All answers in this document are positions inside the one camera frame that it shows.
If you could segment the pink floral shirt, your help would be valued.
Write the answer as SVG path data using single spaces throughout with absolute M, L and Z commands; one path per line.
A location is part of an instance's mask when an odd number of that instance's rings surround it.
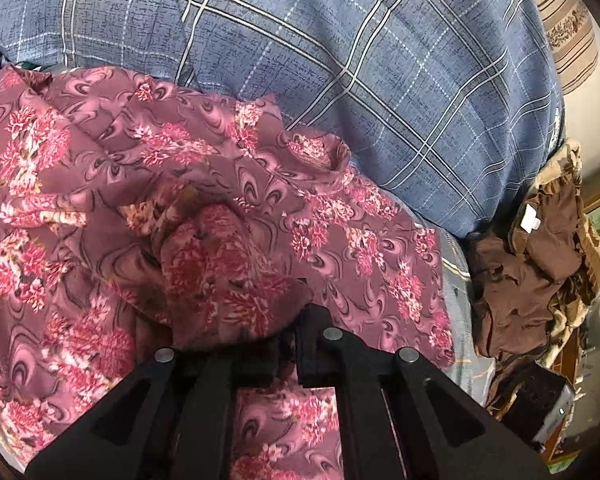
M 438 232 L 271 98 L 0 71 L 0 429 L 19 463 L 158 349 L 270 336 L 309 302 L 448 368 L 442 284 Z

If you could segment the brown leopard trim garment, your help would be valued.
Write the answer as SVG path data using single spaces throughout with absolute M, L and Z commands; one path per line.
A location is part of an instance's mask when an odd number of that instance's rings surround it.
M 600 296 L 600 236 L 581 197 L 581 145 L 567 140 L 509 223 L 468 246 L 478 352 L 495 361 L 486 409 L 497 419 L 533 365 L 551 368 Z

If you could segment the grey patterned bedsheet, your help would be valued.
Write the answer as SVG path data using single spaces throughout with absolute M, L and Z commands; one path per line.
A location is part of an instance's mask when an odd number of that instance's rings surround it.
M 440 230 L 443 266 L 443 296 L 451 322 L 455 348 L 455 363 L 446 374 L 480 405 L 486 404 L 490 382 L 494 375 L 494 361 L 478 356 L 472 339 L 470 274 L 458 239 Z M 26 466 L 8 443 L 0 423 L 0 454 L 15 471 Z

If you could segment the blue plaid pillow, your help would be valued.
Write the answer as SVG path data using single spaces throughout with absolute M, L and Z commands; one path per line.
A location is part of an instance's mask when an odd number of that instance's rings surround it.
M 533 0 L 0 0 L 0 51 L 275 96 L 458 237 L 515 208 L 565 137 Z

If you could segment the striped beige headboard cushion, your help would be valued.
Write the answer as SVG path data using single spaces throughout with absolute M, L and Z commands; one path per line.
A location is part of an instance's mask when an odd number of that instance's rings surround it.
M 582 0 L 533 0 L 554 62 L 562 93 L 569 94 L 592 75 L 598 47 L 593 20 Z

